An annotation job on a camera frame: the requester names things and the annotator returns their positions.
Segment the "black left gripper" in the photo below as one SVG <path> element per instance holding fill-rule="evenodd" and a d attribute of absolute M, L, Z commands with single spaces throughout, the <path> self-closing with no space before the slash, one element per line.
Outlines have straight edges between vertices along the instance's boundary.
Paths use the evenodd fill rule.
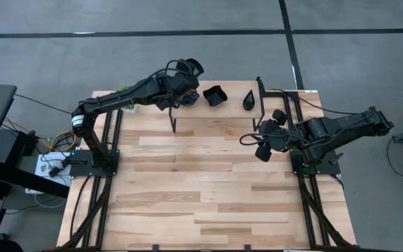
<path fill-rule="evenodd" d="M 179 99 L 189 90 L 197 90 L 199 81 L 194 75 L 185 76 L 181 73 L 175 76 L 159 74 L 155 80 L 159 84 L 160 94 L 155 98 L 155 105 L 163 111 L 166 108 L 179 108 Z"/>

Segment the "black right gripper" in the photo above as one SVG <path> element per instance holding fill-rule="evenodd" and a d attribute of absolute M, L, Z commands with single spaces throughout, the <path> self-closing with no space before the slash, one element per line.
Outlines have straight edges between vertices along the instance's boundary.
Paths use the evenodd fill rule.
<path fill-rule="evenodd" d="M 284 153 L 298 144 L 297 135 L 282 128 L 277 120 L 263 121 L 258 128 L 258 133 L 261 138 L 258 140 L 255 156 L 263 162 L 269 161 L 271 150 Z"/>

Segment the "green plant in white pot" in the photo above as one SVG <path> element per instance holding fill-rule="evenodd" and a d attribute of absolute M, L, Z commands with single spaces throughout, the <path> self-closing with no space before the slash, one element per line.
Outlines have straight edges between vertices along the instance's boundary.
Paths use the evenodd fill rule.
<path fill-rule="evenodd" d="M 119 91 L 122 91 L 122 90 L 128 90 L 128 89 L 130 89 L 130 88 L 132 88 L 131 85 L 122 84 L 122 85 L 119 87 L 118 90 L 119 90 Z M 121 108 L 121 110 L 122 110 L 124 113 L 130 113 L 130 114 L 135 114 L 135 113 L 137 112 L 137 109 L 138 109 L 138 107 L 137 107 L 135 104 L 126 105 L 126 106 L 124 106 L 124 107 Z"/>

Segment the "white paper sheet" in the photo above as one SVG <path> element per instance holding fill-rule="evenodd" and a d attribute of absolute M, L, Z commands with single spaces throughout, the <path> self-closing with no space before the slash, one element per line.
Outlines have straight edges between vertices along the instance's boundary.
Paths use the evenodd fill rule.
<path fill-rule="evenodd" d="M 68 152 L 50 152 L 38 156 L 35 175 L 45 179 L 70 186 L 70 168 L 71 165 L 64 166 L 62 161 L 70 156 Z"/>

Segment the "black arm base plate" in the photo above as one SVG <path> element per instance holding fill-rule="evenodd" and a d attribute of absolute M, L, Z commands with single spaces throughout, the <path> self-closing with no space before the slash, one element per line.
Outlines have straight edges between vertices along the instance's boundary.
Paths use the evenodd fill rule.
<path fill-rule="evenodd" d="M 343 155 L 323 147 L 290 150 L 292 169 L 297 174 L 340 174 L 338 160 Z"/>
<path fill-rule="evenodd" d="M 67 160 L 71 168 L 69 175 L 76 176 L 115 176 L 119 165 L 119 150 L 110 150 L 108 162 L 96 161 L 90 150 L 76 150 Z"/>

